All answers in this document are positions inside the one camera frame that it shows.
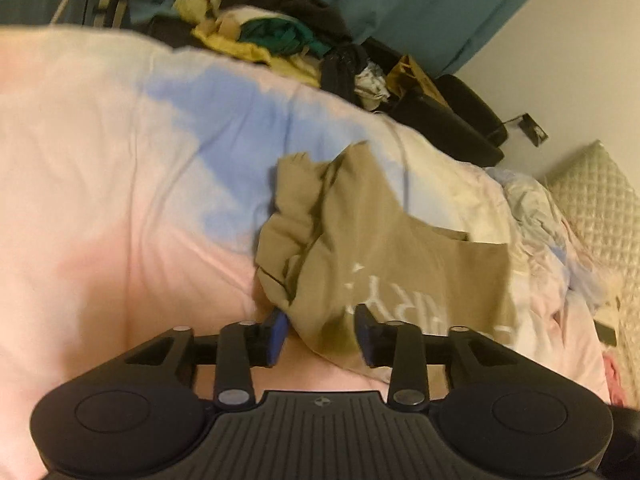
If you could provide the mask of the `quilted cream pillow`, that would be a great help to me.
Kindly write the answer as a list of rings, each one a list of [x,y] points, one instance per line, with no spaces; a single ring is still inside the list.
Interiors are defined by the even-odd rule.
[[[639,405],[639,194],[596,141],[544,177],[572,229],[618,279],[616,356],[631,405]]]

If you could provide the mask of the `brown paper bag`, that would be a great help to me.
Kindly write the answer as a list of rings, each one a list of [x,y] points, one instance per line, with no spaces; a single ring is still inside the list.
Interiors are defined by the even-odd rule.
[[[411,92],[416,92],[429,96],[443,106],[448,105],[434,81],[427,76],[411,55],[403,55],[386,75],[385,80],[388,91],[399,99]]]

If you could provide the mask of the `pile of mixed clothes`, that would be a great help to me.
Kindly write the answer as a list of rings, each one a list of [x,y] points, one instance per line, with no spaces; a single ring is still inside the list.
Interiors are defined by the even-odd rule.
[[[369,112],[390,99],[382,68],[323,0],[174,0],[172,7],[217,53],[265,65]]]

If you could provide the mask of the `beige t-shirt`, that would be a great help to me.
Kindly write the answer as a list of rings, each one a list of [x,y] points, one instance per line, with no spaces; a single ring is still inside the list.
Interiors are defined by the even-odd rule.
[[[506,245],[474,243],[405,212],[364,143],[329,162],[305,153],[278,161],[256,264],[266,297],[311,351],[382,382],[390,372],[364,364],[357,344],[358,304],[430,335],[466,326],[502,344],[514,338]]]

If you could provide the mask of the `white pastel bed duvet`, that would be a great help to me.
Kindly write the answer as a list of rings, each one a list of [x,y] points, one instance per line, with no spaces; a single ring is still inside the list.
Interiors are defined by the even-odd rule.
[[[598,336],[521,238],[498,182],[414,130],[261,67],[133,32],[1,31],[1,474],[39,479],[30,413],[168,328],[267,307],[255,238],[274,170],[367,142],[405,211],[508,244],[515,347],[607,399]]]

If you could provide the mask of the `wall power socket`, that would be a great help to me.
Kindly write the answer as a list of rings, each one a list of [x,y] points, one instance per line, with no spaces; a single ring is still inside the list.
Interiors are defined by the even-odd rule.
[[[509,136],[513,136],[514,134],[525,136],[535,148],[540,148],[541,145],[549,139],[544,128],[528,113],[507,120],[503,123],[503,127],[506,128],[506,133]]]

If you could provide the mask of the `black suitcase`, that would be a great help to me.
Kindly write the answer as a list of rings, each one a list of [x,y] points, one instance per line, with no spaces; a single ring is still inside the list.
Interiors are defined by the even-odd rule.
[[[134,25],[132,29],[174,50],[183,48],[207,50],[204,42],[192,34],[194,26],[181,18],[155,15],[147,23]]]

